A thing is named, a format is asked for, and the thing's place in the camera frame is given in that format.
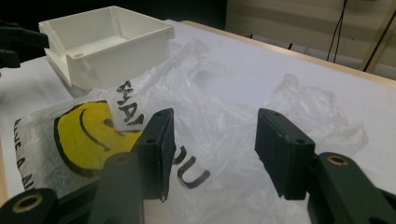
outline transparent plastic bag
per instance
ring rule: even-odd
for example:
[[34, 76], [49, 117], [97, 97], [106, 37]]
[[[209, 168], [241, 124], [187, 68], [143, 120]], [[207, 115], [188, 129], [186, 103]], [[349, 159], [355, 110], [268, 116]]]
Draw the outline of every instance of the transparent plastic bag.
[[334, 93], [299, 86], [288, 74], [263, 107], [285, 115], [316, 142], [315, 151], [353, 156], [368, 143], [362, 123], [351, 123], [337, 104]]
[[[30, 180], [35, 183], [29, 188], [52, 188], [63, 196], [97, 178], [78, 175], [55, 149], [55, 120], [73, 108], [81, 113], [84, 108], [79, 106], [85, 103], [106, 102], [111, 122], [104, 119], [104, 124], [117, 132], [138, 133], [153, 113], [172, 107], [177, 152], [168, 200], [145, 201], [146, 223], [309, 223], [305, 202], [277, 197], [254, 151], [258, 111], [208, 96], [192, 81], [209, 55], [205, 44], [191, 41], [141, 77], [19, 120], [16, 133], [23, 147], [17, 157], [29, 158], [20, 167], [22, 177], [34, 173]], [[327, 150], [332, 141], [323, 140], [326, 136], [342, 136], [352, 126], [342, 125], [348, 122], [335, 97], [325, 91], [323, 96], [310, 95], [309, 90], [299, 89], [297, 78], [286, 76], [265, 106], [285, 113]], [[295, 111], [304, 113], [297, 116]], [[329, 126], [329, 120], [336, 122]], [[356, 137], [354, 148], [366, 141], [364, 134]]]

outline wall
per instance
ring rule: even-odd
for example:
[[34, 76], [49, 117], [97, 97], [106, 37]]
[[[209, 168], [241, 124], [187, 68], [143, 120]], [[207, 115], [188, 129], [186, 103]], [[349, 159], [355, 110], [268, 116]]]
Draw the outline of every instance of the wall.
[[[363, 60], [376, 43], [379, 28], [394, 2], [348, 0], [338, 54]], [[344, 0], [229, 0], [226, 31], [328, 51], [343, 4]], [[382, 55], [394, 52], [391, 47]], [[388, 56], [380, 62], [396, 66], [396, 60]]]

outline white table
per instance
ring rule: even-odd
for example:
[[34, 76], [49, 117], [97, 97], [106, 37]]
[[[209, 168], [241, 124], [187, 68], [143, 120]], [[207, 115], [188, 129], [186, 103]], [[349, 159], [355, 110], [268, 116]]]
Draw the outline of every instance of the white table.
[[[377, 187], [396, 193], [395, 81], [199, 24], [169, 22], [176, 27], [171, 50], [194, 38], [211, 48], [208, 62], [195, 79], [206, 93], [259, 109], [286, 74], [294, 74], [301, 85], [334, 92], [346, 116], [363, 122], [369, 136], [368, 146], [353, 159]], [[47, 57], [25, 62], [18, 69], [0, 69], [0, 72], [1, 147], [7, 193], [12, 197], [22, 192], [13, 142], [15, 120], [73, 97]]]

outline black mount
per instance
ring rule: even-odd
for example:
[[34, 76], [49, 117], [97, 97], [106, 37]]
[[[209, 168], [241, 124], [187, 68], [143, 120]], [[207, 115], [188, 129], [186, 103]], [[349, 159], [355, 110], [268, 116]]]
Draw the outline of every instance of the black mount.
[[255, 150], [279, 197], [303, 200], [318, 224], [396, 223], [396, 197], [377, 189], [352, 159], [314, 153], [315, 143], [283, 115], [260, 109]]
[[107, 159], [100, 180], [60, 200], [51, 189], [27, 190], [3, 205], [0, 223], [144, 223], [143, 200], [167, 199], [175, 151], [174, 111], [165, 109], [130, 152]]
[[0, 20], [0, 68], [21, 67], [18, 53], [12, 50], [12, 42], [22, 42], [38, 48], [48, 49], [50, 47], [49, 39], [46, 35], [25, 30], [14, 22]]

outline white surface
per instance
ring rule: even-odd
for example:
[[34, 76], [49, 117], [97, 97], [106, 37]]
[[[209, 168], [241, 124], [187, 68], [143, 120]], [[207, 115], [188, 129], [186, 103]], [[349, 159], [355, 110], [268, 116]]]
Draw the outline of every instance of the white surface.
[[69, 85], [109, 88], [169, 57], [173, 25], [121, 7], [104, 7], [42, 21], [47, 55]]
[[[362, 122], [369, 145], [353, 159], [381, 189], [396, 193], [396, 90], [330, 68], [291, 58], [228, 37], [169, 21], [176, 39], [171, 50], [196, 38], [211, 48], [211, 56], [195, 81], [211, 95], [255, 109], [261, 107], [286, 74], [294, 74], [302, 86], [332, 91], [346, 116]], [[10, 196], [21, 192], [13, 146], [15, 119], [71, 99], [46, 58], [22, 64], [20, 69], [2, 69], [0, 78], [0, 127], [6, 158]]]

